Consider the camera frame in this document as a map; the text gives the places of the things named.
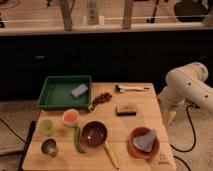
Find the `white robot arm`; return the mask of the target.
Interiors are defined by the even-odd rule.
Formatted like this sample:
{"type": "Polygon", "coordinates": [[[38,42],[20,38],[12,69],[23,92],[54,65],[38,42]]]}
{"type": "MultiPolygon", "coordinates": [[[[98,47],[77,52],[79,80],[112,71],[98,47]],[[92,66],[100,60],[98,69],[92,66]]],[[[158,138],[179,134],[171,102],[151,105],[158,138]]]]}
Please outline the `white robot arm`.
{"type": "Polygon", "coordinates": [[[166,86],[158,95],[164,125],[172,122],[176,108],[186,99],[213,114],[213,88],[205,84],[207,78],[208,69],[200,62],[193,62],[167,73],[166,86]]]}

